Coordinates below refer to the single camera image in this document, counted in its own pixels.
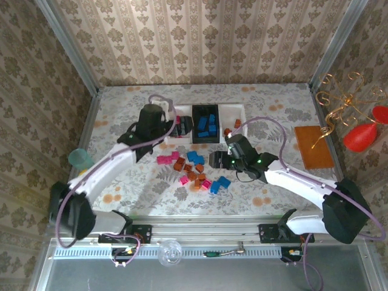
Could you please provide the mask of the white plastic container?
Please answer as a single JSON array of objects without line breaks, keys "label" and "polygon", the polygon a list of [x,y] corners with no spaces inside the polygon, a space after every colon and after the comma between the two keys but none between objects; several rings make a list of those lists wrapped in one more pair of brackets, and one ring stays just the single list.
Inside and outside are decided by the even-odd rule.
[{"label": "white plastic container", "polygon": [[220,104],[218,106],[219,111],[219,129],[220,137],[219,142],[225,143],[225,129],[229,129],[232,132],[236,130],[236,120],[240,120],[241,124],[247,121],[246,111],[243,104]]},{"label": "white plastic container", "polygon": [[[192,117],[192,106],[191,105],[178,105],[175,107],[176,117],[177,116],[191,116]],[[191,144],[192,143],[192,131],[186,136],[177,136],[177,128],[175,128],[173,132],[165,138],[166,144]]]}]

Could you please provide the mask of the black plastic container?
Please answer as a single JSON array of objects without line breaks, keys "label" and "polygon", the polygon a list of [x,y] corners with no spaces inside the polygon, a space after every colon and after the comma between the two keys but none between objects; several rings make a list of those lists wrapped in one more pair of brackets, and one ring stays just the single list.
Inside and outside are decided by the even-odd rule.
[{"label": "black plastic container", "polygon": [[[197,135],[199,132],[197,126],[200,117],[207,117],[207,125],[205,131],[209,132],[209,115],[214,114],[216,121],[215,124],[218,127],[218,135],[217,136],[209,136],[207,138],[198,138]],[[220,137],[220,129],[219,129],[219,111],[218,105],[216,104],[197,104],[192,106],[192,117],[193,117],[193,134],[192,141],[194,144],[208,144],[208,143],[219,143]]]}]

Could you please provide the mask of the orange wooden board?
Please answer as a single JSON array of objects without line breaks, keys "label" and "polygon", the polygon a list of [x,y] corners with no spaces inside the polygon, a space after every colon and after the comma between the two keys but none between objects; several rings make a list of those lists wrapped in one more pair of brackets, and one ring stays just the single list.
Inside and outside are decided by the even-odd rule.
[{"label": "orange wooden board", "polygon": [[320,126],[299,126],[294,128],[298,148],[307,170],[329,169],[334,162]]}]

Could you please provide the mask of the teal plastic cup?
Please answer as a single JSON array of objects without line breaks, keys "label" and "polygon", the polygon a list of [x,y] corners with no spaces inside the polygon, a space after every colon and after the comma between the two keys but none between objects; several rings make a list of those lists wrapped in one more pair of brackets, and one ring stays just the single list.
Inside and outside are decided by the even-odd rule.
[{"label": "teal plastic cup", "polygon": [[68,162],[78,170],[87,170],[94,165],[90,155],[84,149],[75,149],[68,156]]}]

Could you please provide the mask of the clear glass bulb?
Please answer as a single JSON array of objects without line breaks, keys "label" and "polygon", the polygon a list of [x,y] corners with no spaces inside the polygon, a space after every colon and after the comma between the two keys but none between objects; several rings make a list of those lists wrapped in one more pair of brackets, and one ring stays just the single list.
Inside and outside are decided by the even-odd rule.
[{"label": "clear glass bulb", "polygon": [[176,266],[182,258],[182,247],[174,239],[163,241],[158,247],[158,260],[165,267]]}]

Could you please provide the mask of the grey metal panel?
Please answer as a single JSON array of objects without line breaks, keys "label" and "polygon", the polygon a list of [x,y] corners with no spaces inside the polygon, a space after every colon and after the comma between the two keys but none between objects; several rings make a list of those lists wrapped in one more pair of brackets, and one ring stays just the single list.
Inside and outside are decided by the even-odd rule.
[{"label": "grey metal panel", "polygon": [[378,255],[366,244],[310,244],[297,263],[203,257],[171,267],[153,246],[126,267],[111,259],[53,259],[56,248],[46,248],[27,291],[388,291]]}]

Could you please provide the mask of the large red teardrop ornament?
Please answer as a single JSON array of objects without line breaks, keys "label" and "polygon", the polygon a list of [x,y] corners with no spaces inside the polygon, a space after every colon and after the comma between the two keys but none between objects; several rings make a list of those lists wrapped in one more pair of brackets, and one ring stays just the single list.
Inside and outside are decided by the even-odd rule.
[{"label": "large red teardrop ornament", "polygon": [[363,152],[373,144],[377,136],[375,123],[362,124],[352,129],[343,139],[345,147],[353,152]]}]

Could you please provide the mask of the small red ornament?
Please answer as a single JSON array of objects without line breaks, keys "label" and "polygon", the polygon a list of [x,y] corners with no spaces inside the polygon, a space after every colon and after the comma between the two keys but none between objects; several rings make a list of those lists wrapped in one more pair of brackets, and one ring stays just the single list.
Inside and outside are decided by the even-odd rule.
[{"label": "small red ornament", "polygon": [[375,106],[372,110],[375,121],[388,125],[388,107],[383,105]]}]

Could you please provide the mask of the aluminium table side rail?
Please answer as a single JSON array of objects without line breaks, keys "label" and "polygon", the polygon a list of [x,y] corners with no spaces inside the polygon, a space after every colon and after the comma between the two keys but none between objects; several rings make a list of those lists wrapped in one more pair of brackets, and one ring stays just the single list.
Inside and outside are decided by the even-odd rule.
[{"label": "aluminium table side rail", "polygon": [[344,157],[344,149],[339,145],[340,139],[335,128],[337,124],[342,124],[345,127],[354,127],[357,125],[358,121],[353,115],[343,118],[344,112],[346,110],[352,110],[357,105],[357,101],[351,93],[343,93],[340,91],[339,94],[334,95],[325,90],[317,91],[314,101],[316,102],[321,123],[321,137],[327,142],[330,154],[332,155],[335,175],[338,178],[349,178],[353,181],[356,176],[349,175],[345,169],[344,161],[341,161],[341,158]]},{"label": "aluminium table side rail", "polygon": [[99,95],[93,98],[79,142],[78,151],[87,159],[86,162],[82,162],[81,167],[74,166],[70,172],[70,180],[65,183],[56,182],[50,191],[50,220],[67,228],[95,220],[95,214],[86,197],[86,191],[82,187],[78,187],[75,191],[72,189],[81,180],[81,171],[87,170],[93,165],[93,161],[87,155],[87,150],[100,101]]}]

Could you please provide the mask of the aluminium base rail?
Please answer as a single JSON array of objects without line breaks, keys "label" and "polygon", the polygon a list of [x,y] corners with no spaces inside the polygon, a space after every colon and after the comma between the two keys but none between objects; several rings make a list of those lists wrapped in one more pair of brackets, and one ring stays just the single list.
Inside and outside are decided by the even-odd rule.
[{"label": "aluminium base rail", "polygon": [[96,217],[73,222],[65,215],[59,222],[58,232],[80,241],[103,233],[122,235],[139,233],[138,228],[151,233],[153,241],[175,238],[183,241],[259,241],[269,232],[261,226],[277,227],[283,219],[275,216],[139,216],[130,218],[122,213],[96,212]]}]

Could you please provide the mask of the green handled tool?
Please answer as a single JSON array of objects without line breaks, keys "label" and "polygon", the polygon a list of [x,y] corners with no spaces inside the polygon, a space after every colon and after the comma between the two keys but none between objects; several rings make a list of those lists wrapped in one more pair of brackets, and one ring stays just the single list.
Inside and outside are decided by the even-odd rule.
[{"label": "green handled tool", "polygon": [[228,252],[216,252],[216,251],[207,251],[202,254],[203,257],[205,258],[219,258],[222,256],[227,256],[227,255],[232,255],[236,253],[235,250],[233,251],[228,251]]}]

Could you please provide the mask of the aluminium frame post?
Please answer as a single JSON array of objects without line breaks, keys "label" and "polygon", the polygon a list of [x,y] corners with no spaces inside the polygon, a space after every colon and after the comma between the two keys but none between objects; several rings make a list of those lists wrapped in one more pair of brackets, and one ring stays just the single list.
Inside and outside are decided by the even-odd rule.
[{"label": "aluminium frame post", "polygon": [[323,54],[310,82],[309,89],[311,93],[316,92],[322,81],[320,77],[329,72],[331,66],[339,55],[343,45],[348,40],[349,35],[356,22],[360,18],[369,0],[351,0],[349,6],[342,17],[339,26],[331,38],[326,52]]},{"label": "aluminium frame post", "polygon": [[59,14],[59,9],[55,7],[54,0],[35,0],[35,2],[45,16],[58,41],[63,46],[63,49],[90,95],[94,98],[98,94],[99,85],[97,85],[85,58],[82,57],[80,49],[77,48],[75,37],[67,29],[65,21],[62,20]]}]

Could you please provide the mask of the black connector bracket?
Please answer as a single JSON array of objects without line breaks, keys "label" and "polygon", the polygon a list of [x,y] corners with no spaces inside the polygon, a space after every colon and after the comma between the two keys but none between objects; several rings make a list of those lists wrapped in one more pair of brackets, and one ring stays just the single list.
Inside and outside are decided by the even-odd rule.
[{"label": "black connector bracket", "polygon": [[300,262],[302,257],[302,247],[281,247],[281,261],[284,263]]},{"label": "black connector bracket", "polygon": [[138,247],[113,248],[112,258],[130,259],[131,257],[135,256],[138,251]]}]

